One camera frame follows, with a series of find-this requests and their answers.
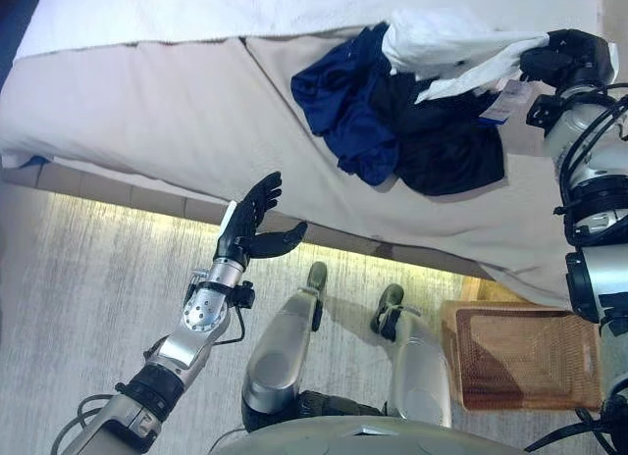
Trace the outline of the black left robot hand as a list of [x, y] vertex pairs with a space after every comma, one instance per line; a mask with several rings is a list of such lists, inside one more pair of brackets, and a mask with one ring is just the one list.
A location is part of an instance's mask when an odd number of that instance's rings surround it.
[[234, 261], [245, 270], [252, 259], [280, 257], [301, 243], [308, 229], [306, 222], [286, 231], [257, 232], [266, 213], [278, 205], [281, 185], [281, 173], [273, 172], [257, 182], [240, 200], [218, 239], [215, 261]]

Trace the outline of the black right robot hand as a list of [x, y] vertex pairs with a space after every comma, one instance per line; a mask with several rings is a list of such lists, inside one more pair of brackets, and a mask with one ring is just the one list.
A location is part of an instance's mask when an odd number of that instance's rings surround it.
[[609, 43], [578, 29], [551, 31], [547, 46], [522, 53], [520, 70], [529, 80], [557, 89], [576, 84], [607, 85], [614, 78]]

